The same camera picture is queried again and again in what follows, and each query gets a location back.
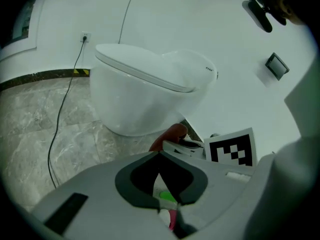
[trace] red object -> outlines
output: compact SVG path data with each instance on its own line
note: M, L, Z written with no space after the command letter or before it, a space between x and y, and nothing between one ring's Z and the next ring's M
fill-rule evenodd
M149 151L162 151L164 150L162 145L163 141L178 143L179 139L184 139L187 133L187 127L185 127L181 123L176 123L155 140L155 142L151 145Z
M177 222L177 211L176 210L169 210L169 214L170 214L169 229L171 231L173 231L175 229L175 225L176 225L176 222Z

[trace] black device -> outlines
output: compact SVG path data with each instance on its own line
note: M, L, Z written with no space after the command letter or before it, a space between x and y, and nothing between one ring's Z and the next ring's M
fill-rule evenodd
M281 17L277 11L275 11L268 0L247 0L242 3L243 8L249 13L254 22L263 29L270 33L273 28L268 20L266 14L271 14L281 25L286 25L287 21Z
M278 81L289 72L287 65L279 58L278 55L273 53L265 63L265 66L274 74Z

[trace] toilet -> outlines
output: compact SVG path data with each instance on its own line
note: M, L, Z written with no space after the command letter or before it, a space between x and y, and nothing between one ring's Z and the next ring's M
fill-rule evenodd
M132 45L99 44L90 71L91 99L108 129L143 136L183 121L217 75L214 64L192 50L159 55Z

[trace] toilet bowl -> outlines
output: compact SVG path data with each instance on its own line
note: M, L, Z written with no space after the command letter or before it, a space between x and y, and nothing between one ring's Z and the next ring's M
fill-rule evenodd
M177 50L163 55L126 44L99 44L90 71L91 99L103 124L116 134L143 136L185 119L217 70L203 55Z

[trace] marble floor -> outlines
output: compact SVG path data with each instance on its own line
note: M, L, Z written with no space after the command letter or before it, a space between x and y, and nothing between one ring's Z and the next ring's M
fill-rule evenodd
M70 78L0 92L0 173L12 200L27 211L54 189L47 155ZM91 103L89 78L72 80L51 163L59 184L100 163L148 151L160 133L124 137L108 130Z

